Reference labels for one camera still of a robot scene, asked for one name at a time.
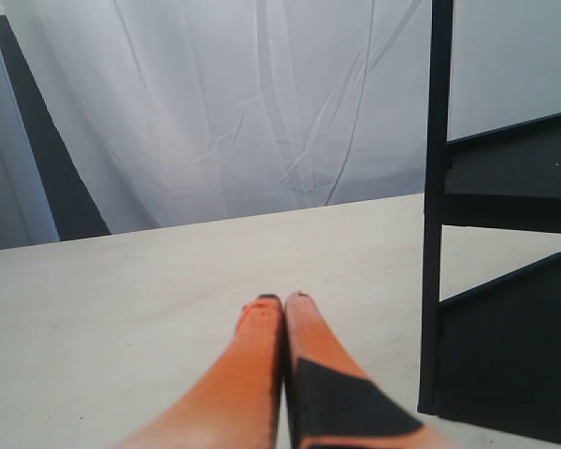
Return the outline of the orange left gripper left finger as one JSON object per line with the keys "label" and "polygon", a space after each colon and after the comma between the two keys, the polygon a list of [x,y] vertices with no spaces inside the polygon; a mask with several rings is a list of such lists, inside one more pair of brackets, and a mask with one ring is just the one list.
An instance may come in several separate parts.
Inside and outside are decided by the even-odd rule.
{"label": "orange left gripper left finger", "polygon": [[246,304],[221,356],[170,408],[118,448],[273,448],[281,401],[283,307]]}

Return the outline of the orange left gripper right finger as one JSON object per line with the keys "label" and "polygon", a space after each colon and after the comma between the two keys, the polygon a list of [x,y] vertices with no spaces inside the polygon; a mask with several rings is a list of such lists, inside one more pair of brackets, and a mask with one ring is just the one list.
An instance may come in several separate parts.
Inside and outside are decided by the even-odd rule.
{"label": "orange left gripper right finger", "polygon": [[285,376],[294,448],[455,448],[387,397],[337,339],[309,295],[285,303]]}

